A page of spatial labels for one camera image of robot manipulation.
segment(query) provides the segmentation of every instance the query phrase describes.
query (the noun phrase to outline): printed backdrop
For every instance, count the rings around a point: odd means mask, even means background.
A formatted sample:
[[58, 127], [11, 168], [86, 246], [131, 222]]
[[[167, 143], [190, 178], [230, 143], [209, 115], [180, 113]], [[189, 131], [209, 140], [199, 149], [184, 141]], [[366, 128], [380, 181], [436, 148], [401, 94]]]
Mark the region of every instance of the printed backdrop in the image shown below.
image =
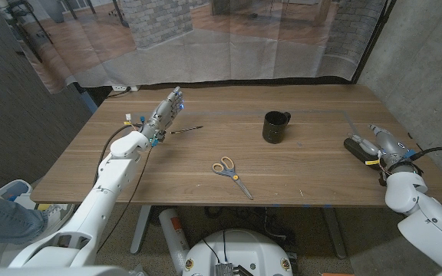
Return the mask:
[[10, 28], [44, 84], [57, 93], [75, 81], [98, 87], [320, 76], [350, 80], [385, 0], [9, 3], [16, 19]]

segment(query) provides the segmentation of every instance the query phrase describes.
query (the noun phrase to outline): person's leg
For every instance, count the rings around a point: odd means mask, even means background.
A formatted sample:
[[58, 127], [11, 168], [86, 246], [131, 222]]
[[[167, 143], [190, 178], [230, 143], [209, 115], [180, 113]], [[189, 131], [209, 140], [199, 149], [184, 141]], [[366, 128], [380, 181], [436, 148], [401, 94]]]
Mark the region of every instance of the person's leg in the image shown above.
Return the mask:
[[48, 216], [0, 199], [0, 242], [22, 244], [37, 238], [47, 227]]

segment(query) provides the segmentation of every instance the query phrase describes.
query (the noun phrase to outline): wall outlet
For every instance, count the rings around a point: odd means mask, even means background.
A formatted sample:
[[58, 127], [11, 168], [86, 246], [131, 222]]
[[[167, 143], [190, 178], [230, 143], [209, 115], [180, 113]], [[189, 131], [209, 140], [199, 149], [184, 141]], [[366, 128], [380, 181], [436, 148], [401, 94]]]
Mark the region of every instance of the wall outlet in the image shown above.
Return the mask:
[[124, 92], [125, 90], [127, 90], [127, 86], [124, 86], [124, 85], [112, 85], [112, 89], [115, 92]]

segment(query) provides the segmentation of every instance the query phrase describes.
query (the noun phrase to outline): scissors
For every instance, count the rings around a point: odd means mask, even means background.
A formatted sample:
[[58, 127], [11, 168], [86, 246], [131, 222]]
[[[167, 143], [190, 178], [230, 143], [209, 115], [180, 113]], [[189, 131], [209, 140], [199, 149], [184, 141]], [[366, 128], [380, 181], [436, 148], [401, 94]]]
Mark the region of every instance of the scissors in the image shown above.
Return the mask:
[[235, 172], [235, 163], [228, 156], [221, 157], [221, 163], [213, 164], [213, 172], [221, 175], [221, 176], [229, 176], [233, 179], [236, 184], [242, 189], [242, 191], [249, 197], [249, 199], [253, 200], [252, 195], [250, 195], [249, 190], [243, 185], [243, 182], [239, 179], [238, 175]]

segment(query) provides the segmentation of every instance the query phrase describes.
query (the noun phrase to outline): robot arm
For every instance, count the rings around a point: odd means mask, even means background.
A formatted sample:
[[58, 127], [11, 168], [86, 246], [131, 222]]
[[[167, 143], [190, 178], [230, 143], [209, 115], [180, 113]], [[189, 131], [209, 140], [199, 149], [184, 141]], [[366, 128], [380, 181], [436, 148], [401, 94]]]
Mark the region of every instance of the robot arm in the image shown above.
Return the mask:
[[387, 130], [375, 125], [369, 127], [378, 146], [357, 135], [351, 138], [367, 153], [378, 148], [376, 155], [383, 158], [386, 169], [390, 170], [382, 172], [387, 183], [385, 202], [390, 209], [407, 216], [398, 223], [398, 229], [413, 246], [442, 267], [442, 205], [425, 195], [427, 186], [424, 180], [416, 167], [406, 161], [414, 151]]
[[117, 197], [135, 177], [140, 160], [153, 140], [164, 139], [176, 115], [183, 109], [183, 95], [177, 87], [155, 109], [140, 131], [132, 131], [110, 146], [110, 153], [99, 165], [99, 177], [69, 222], [37, 241], [13, 260], [10, 268], [80, 267], [92, 265], [102, 231]]

